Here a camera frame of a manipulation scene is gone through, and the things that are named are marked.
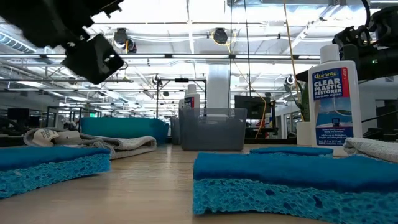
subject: bottle cap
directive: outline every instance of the bottle cap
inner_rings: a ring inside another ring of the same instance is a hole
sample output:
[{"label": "bottle cap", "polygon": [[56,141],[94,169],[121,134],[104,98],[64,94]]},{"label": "bottle cap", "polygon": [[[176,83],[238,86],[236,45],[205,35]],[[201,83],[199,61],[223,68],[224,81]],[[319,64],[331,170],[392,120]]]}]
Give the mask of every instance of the bottle cap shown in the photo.
[{"label": "bottle cap", "polygon": [[197,86],[195,84],[188,84],[188,94],[196,92],[197,92]]},{"label": "bottle cap", "polygon": [[337,44],[329,44],[320,49],[321,63],[340,61]]}]

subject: sponge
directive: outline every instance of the sponge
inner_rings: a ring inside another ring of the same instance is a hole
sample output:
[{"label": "sponge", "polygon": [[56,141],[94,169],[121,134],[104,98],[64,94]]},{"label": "sponge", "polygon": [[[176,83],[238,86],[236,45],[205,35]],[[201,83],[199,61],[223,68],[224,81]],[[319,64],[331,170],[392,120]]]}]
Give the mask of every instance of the sponge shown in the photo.
[{"label": "sponge", "polygon": [[333,223],[398,222],[398,165],[352,156],[199,154],[193,212],[271,212]]},{"label": "sponge", "polygon": [[21,147],[0,150],[0,198],[110,170],[110,151]]},{"label": "sponge", "polygon": [[263,147],[259,149],[252,149],[250,150],[250,153],[333,157],[333,149],[326,149],[319,147],[302,147],[302,146]]}]

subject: table surface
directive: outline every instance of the table surface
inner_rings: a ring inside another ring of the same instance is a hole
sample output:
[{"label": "table surface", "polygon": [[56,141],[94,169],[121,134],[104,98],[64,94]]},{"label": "table surface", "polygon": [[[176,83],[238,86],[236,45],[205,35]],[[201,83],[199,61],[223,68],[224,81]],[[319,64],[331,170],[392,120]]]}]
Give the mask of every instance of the table surface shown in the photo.
[{"label": "table surface", "polygon": [[[246,145],[245,152],[263,147]],[[192,165],[197,152],[179,146],[112,161],[112,171],[0,200],[2,224],[39,223],[325,223],[288,215],[192,215]]]}]

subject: ceiling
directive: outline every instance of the ceiling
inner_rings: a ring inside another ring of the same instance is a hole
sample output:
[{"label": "ceiling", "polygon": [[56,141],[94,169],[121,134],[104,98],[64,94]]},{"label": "ceiling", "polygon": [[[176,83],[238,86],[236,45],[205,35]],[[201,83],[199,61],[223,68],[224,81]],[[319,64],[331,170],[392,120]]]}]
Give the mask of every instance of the ceiling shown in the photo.
[{"label": "ceiling", "polygon": [[[282,1],[234,0],[125,0],[120,4],[122,11],[114,12],[111,18],[101,13],[93,17],[95,24],[85,28],[90,35],[103,34],[113,42],[117,28],[126,28],[137,46],[137,54],[243,54],[243,55],[289,55],[289,39],[285,23]],[[287,18],[294,55],[319,55],[319,48],[330,44],[334,35],[348,26],[360,26],[365,22],[366,14],[361,1],[327,0],[287,0]],[[388,1],[371,1],[371,13],[384,6]],[[216,28],[224,28],[228,35],[226,45],[218,45],[211,34]],[[25,40],[21,31],[6,21],[0,23],[0,37],[5,35],[12,40],[31,48],[37,54],[63,54],[61,47],[38,49]],[[0,41],[0,53],[22,54]],[[79,78],[73,72],[59,65],[60,60],[53,59],[52,65],[40,60],[0,59],[2,78],[64,80]],[[231,65],[231,99],[233,95],[245,95],[249,90],[249,65],[247,60],[228,59],[128,59],[128,68],[115,73],[108,82],[93,85],[89,82],[30,82],[11,83],[7,88],[54,89],[49,91],[54,97],[67,102],[67,105],[91,103],[92,107],[104,113],[128,116],[135,111],[140,116],[153,116],[156,108],[152,79],[160,78],[207,78],[209,66],[216,64]],[[308,70],[318,60],[298,60],[295,71]],[[286,77],[293,74],[289,58],[283,60],[251,59],[250,75],[252,87],[262,92],[275,91],[272,97],[284,99],[282,93]],[[89,89],[103,89],[102,93]],[[160,93],[161,116],[170,116],[177,111],[178,100],[183,98],[187,83],[170,82]]]}]

